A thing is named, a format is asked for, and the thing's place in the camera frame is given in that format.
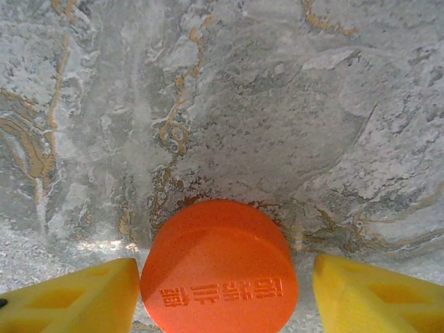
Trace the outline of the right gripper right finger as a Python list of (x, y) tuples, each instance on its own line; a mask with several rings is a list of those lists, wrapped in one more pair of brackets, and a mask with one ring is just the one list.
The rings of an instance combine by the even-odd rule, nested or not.
[(324, 333), (444, 333), (444, 287), (334, 255), (312, 285)]

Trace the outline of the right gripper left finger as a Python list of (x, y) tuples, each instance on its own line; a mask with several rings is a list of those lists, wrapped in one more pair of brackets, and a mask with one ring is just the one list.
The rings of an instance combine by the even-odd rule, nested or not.
[(139, 297), (133, 258), (0, 295), (0, 333), (130, 333)]

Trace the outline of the orange bottle cap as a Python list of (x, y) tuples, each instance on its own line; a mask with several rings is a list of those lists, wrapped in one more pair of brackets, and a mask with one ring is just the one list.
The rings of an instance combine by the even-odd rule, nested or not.
[(160, 228), (140, 291), (164, 333), (278, 333), (296, 308), (298, 281), (289, 245), (267, 215), (209, 200)]

